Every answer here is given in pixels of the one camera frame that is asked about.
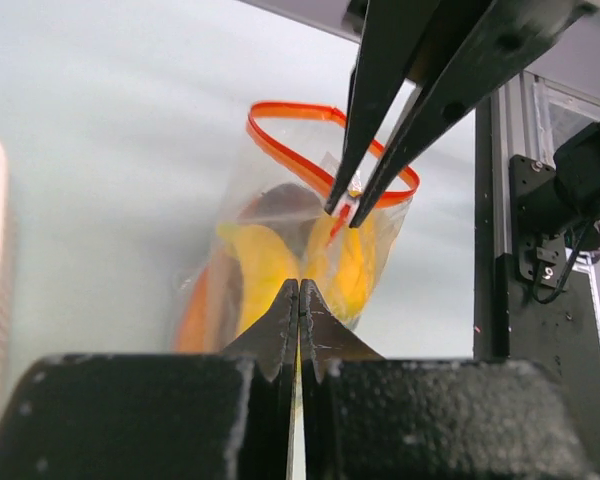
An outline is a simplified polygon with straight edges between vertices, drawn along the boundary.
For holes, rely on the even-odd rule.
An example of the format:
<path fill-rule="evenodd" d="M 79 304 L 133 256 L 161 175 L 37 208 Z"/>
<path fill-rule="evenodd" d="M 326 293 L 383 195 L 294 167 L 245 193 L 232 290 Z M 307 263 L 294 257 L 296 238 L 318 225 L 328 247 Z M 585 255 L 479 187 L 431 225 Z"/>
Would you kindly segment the wrinkled yellow lemon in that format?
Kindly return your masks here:
<path fill-rule="evenodd" d="M 336 220 L 319 217 L 309 235 L 302 276 L 315 282 L 332 314 L 344 323 L 357 318 L 375 287 L 376 226 L 332 230 Z"/>

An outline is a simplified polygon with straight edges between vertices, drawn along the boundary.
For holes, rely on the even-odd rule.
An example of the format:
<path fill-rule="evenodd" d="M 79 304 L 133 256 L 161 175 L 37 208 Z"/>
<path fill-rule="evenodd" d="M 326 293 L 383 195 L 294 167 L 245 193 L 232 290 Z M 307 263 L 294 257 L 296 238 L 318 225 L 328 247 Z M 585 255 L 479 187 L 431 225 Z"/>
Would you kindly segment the dark purple passion fruit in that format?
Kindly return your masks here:
<path fill-rule="evenodd" d="M 282 183 L 260 194 L 241 214 L 280 235 L 308 235 L 322 213 L 322 200 L 312 190 L 295 183 Z"/>

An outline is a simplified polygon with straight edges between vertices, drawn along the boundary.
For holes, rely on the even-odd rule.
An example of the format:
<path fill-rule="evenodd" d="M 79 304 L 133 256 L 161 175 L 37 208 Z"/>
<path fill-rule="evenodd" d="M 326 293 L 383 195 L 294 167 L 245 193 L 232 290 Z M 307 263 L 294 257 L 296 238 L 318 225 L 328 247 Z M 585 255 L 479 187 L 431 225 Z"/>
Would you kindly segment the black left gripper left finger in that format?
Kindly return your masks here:
<path fill-rule="evenodd" d="M 299 286 L 215 354 L 47 356 L 0 419 L 0 479 L 287 479 Z"/>

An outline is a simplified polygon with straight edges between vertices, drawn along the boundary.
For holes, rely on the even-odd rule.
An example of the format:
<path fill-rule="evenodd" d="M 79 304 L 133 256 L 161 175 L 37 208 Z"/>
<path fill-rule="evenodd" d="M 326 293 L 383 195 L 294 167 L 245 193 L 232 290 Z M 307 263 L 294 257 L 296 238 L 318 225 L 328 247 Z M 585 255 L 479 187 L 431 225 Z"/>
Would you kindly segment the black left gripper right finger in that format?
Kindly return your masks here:
<path fill-rule="evenodd" d="M 310 479 L 595 479 L 561 386 L 525 360 L 386 359 L 299 293 Z"/>

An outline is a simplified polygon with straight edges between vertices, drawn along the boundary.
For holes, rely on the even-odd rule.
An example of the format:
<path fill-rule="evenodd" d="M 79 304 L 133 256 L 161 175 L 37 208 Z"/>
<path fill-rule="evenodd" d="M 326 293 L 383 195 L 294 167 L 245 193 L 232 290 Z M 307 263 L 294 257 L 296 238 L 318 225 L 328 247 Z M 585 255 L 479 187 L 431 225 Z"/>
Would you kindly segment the yellow banana bunch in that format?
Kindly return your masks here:
<path fill-rule="evenodd" d="M 298 260 L 282 238 L 264 225 L 221 224 L 217 233 L 238 260 L 242 274 L 240 335 L 269 310 L 286 280 L 300 279 Z"/>

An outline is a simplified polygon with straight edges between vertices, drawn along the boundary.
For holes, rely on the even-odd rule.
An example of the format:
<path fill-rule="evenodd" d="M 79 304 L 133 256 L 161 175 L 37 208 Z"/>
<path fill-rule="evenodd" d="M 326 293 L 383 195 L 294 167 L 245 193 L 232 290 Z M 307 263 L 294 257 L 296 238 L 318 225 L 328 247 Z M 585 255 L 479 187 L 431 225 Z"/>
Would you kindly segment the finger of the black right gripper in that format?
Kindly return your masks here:
<path fill-rule="evenodd" d="M 340 199 L 374 139 L 410 69 L 409 62 L 438 1 L 367 3 L 364 28 L 349 86 L 342 158 L 325 204 L 338 210 Z"/>
<path fill-rule="evenodd" d="M 589 1 L 438 2 L 404 80 L 416 88 L 364 188 L 353 227 L 405 167 L 595 11 Z"/>

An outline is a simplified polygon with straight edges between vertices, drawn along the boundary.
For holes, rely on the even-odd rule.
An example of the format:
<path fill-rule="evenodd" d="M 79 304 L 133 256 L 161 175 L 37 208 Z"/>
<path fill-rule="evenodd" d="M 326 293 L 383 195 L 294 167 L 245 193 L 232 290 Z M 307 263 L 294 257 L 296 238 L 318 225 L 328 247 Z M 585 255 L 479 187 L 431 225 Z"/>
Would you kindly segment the clear zip bag red zipper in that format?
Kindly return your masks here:
<path fill-rule="evenodd" d="M 210 255 L 191 281 L 175 334 L 177 352 L 222 349 L 269 309 L 288 279 L 313 280 L 332 314 L 357 326 L 420 179 L 404 169 L 359 228 L 326 214 L 345 122 L 328 105 L 250 107 Z"/>

